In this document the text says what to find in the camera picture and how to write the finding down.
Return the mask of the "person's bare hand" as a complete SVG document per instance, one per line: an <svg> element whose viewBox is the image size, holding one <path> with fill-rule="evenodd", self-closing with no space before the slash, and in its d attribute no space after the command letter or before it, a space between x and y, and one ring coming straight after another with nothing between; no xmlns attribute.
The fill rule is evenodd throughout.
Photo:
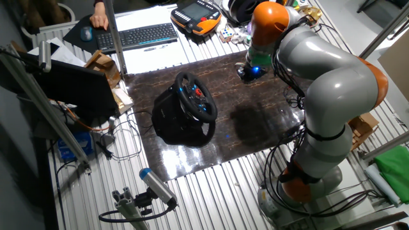
<svg viewBox="0 0 409 230"><path fill-rule="evenodd" d="M94 14L89 18L91 25L94 28L108 29L109 21L105 12L105 4L101 1L94 5Z"/></svg>

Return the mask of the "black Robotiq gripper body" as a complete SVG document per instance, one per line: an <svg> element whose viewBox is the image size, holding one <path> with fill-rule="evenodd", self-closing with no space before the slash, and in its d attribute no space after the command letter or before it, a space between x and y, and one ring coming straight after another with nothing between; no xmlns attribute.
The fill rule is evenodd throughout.
<svg viewBox="0 0 409 230"><path fill-rule="evenodd" d="M246 73L245 77L254 78L257 80L264 76L267 73L267 71L260 66L251 66L250 64L246 63L245 73Z"/></svg>

